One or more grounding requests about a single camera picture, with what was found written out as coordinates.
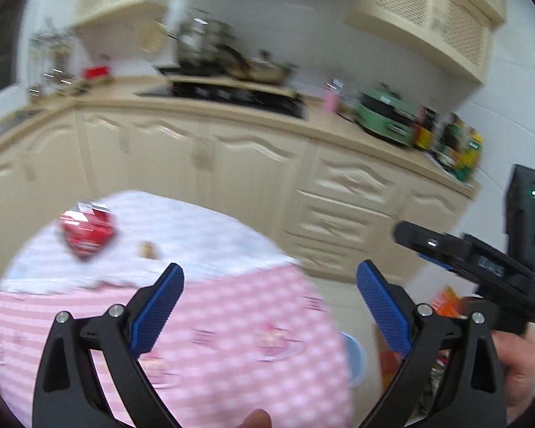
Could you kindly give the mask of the person's right hand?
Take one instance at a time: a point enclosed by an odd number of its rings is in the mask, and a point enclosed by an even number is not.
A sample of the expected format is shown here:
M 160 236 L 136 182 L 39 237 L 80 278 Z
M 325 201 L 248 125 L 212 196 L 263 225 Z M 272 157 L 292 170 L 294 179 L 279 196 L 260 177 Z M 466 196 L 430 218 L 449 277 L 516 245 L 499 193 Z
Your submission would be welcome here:
M 494 330 L 492 338 L 500 363 L 508 367 L 504 395 L 511 424 L 535 399 L 535 330 L 528 326 L 523 336 Z

